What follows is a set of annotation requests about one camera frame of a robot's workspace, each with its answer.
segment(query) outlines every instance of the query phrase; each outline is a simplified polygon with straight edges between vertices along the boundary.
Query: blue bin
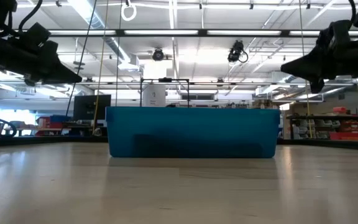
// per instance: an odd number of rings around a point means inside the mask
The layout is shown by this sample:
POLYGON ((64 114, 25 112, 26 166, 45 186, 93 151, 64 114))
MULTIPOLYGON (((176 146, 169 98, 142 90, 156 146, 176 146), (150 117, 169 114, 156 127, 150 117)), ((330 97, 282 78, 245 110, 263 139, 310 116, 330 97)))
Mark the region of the blue bin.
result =
POLYGON ((106 108, 113 157, 271 158, 279 110, 106 108))

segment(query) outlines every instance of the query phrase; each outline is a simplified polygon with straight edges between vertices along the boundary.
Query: monitor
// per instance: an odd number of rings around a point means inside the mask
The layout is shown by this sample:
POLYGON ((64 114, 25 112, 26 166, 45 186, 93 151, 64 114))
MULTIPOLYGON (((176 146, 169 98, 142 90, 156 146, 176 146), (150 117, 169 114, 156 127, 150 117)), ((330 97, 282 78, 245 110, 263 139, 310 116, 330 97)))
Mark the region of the monitor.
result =
MULTIPOLYGON (((74 98, 74 120, 93 120, 97 96, 76 96, 74 98)), ((106 107, 111 106, 111 95, 99 95, 96 119, 106 119, 106 107)))

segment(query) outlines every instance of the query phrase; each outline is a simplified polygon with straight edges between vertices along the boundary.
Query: motion capture camera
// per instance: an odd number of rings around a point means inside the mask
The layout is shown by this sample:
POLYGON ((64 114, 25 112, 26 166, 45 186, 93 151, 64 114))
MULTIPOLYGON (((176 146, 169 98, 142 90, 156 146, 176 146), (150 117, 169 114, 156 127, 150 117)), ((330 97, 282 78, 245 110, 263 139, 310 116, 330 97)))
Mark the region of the motion capture camera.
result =
POLYGON ((349 29, 358 28, 358 13, 354 1, 352 19, 332 22, 320 31, 314 49, 304 57, 281 66, 281 71, 310 82, 311 92, 319 93, 324 79, 334 80, 338 75, 358 78, 358 40, 351 40, 349 29))
POLYGON ((153 60, 156 62, 160 62, 164 59, 164 53, 162 52, 162 49, 155 49, 153 54, 153 60))
POLYGON ((12 29, 12 13, 16 0, 0 0, 0 70, 23 74, 25 83, 42 84, 75 83, 81 77, 66 68, 57 55, 58 44, 48 40, 50 32, 40 24, 34 24, 24 32, 22 27, 39 9, 42 0, 24 18, 19 32, 12 29))
POLYGON ((230 63, 236 63, 238 61, 245 63, 248 61, 248 54, 244 51, 244 44, 242 41, 236 40, 236 42, 233 44, 233 47, 230 49, 229 56, 227 57, 227 60, 230 63), (241 57, 243 54, 247 55, 247 60, 241 61, 241 57))

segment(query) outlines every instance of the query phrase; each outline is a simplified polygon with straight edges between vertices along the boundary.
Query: ceiling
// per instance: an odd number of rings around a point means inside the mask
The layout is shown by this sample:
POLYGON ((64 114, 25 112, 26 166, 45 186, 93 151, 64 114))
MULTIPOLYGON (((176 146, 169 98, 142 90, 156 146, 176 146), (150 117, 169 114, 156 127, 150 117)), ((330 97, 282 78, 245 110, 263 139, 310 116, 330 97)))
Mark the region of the ceiling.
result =
MULTIPOLYGON (((82 1, 87 0, 61 0, 62 7, 57 7, 55 0, 44 0, 43 6, 24 28, 28 29, 35 22, 39 22, 47 29, 87 29, 88 23, 70 5, 70 2, 82 1)), ((250 1, 243 0, 177 0, 177 9, 173 10, 173 16, 170 16, 170 1, 173 5, 176 4, 175 0, 132 0, 132 4, 138 5, 137 15, 131 21, 125 21, 121 17, 120 4, 125 4, 122 0, 110 0, 111 6, 108 7, 106 0, 99 0, 96 3, 96 12, 104 20, 108 10, 108 29, 301 29, 301 20, 303 29, 325 29, 330 22, 349 19, 351 16, 347 0, 302 0, 303 6, 310 3, 312 7, 301 10, 301 19, 299 9, 284 10, 286 7, 298 7, 298 0, 254 0, 253 10, 248 8, 250 1)), ((19 7, 13 17, 14 29, 18 28, 20 21, 28 15, 37 1, 18 0, 18 3, 19 7)), ((126 9, 126 15, 131 15, 131 9, 126 9)), ((80 60, 85 38, 78 38, 77 48, 76 38, 73 37, 52 37, 50 40, 59 43, 60 60, 74 70, 76 65, 73 61, 80 60)), ((218 78, 224 78, 227 82, 277 82, 273 72, 280 70, 284 58, 291 61, 307 54, 314 47, 316 39, 176 37, 173 41, 171 37, 121 37, 116 40, 128 55, 138 55, 140 63, 143 64, 151 61, 150 51, 162 48, 166 54, 172 55, 173 45, 176 44, 177 78, 189 78, 194 82, 215 82, 218 78), (242 40, 247 46, 249 61, 233 66, 227 62, 227 55, 236 40, 242 40)), ((88 38, 83 57, 86 65, 83 66, 81 76, 93 77, 96 80, 101 71, 103 77, 110 79, 118 75, 121 82, 140 79, 139 72, 117 69, 117 57, 107 45, 104 46, 102 57, 102 46, 102 38, 88 38)), ((167 76, 175 77, 172 67, 167 70, 167 76)), ((239 86, 238 90, 255 88, 257 86, 239 86)))

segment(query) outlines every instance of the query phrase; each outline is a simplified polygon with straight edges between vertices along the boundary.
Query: shelving unit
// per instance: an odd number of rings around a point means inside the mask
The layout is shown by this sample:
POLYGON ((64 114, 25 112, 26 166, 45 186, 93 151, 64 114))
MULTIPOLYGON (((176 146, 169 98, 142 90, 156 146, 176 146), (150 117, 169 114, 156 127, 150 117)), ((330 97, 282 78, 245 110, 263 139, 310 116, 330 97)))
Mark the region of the shelving unit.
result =
POLYGON ((358 116, 289 116, 287 119, 291 139, 358 141, 358 116))

